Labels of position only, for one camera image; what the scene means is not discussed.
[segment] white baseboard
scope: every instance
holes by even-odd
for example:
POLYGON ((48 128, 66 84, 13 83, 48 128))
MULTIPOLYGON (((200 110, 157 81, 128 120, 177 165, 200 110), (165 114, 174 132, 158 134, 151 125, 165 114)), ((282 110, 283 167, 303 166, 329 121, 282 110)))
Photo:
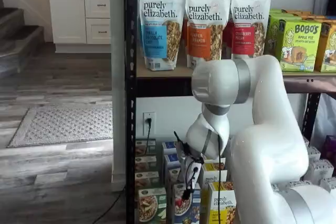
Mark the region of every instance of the white baseboard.
POLYGON ((59 54, 100 54, 111 53, 111 45, 94 44, 55 44, 56 53, 59 54))

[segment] stair step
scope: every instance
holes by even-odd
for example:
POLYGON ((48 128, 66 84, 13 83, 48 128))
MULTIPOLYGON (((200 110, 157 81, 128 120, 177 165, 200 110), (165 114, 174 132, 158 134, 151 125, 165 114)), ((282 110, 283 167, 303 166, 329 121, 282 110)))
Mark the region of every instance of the stair step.
POLYGON ((23 25, 23 10, 17 8, 0 9, 0 39, 16 33, 23 25))
POLYGON ((29 57, 44 42, 44 30, 40 26, 23 26, 6 39, 14 42, 14 47, 0 52, 0 78, 21 72, 29 57))

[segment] product label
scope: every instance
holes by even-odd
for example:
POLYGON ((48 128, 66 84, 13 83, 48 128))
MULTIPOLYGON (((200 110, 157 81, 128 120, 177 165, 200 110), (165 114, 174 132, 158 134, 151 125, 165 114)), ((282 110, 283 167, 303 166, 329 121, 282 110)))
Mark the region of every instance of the product label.
POLYGON ((254 40, 254 27, 251 27, 251 24, 236 24, 233 29, 232 53, 238 55, 253 55, 254 40))
POLYGON ((188 26, 188 52, 193 57, 210 57, 211 31, 206 25, 188 26))
POLYGON ((145 55, 148 58, 167 58, 167 28, 158 22, 142 26, 145 55))

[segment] granola bag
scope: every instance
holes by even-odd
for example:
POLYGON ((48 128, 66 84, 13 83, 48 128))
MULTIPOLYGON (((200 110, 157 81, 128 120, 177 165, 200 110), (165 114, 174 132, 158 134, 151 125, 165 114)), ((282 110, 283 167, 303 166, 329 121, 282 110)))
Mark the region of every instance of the granola bag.
POLYGON ((222 57, 223 29, 227 24, 230 0, 186 0, 188 16, 188 67, 222 57))
POLYGON ((142 45, 152 71, 176 67, 185 0, 140 0, 142 45))
POLYGON ((232 0, 232 57, 263 55, 271 0, 232 0))

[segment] green cereal box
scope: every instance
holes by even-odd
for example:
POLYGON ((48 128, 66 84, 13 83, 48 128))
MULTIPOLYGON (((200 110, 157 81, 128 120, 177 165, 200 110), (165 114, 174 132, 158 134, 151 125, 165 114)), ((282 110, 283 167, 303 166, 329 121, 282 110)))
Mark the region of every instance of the green cereal box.
POLYGON ((139 190, 139 223, 166 223, 167 196, 164 188, 139 190))
POLYGON ((275 13, 270 14, 268 18, 268 26, 266 32, 266 43, 264 54, 275 56, 275 50, 277 45, 279 23, 281 19, 285 20, 302 20, 301 17, 294 16, 290 13, 275 13))
POLYGON ((282 70, 313 72, 320 33, 319 22, 281 19, 276 57, 282 70))

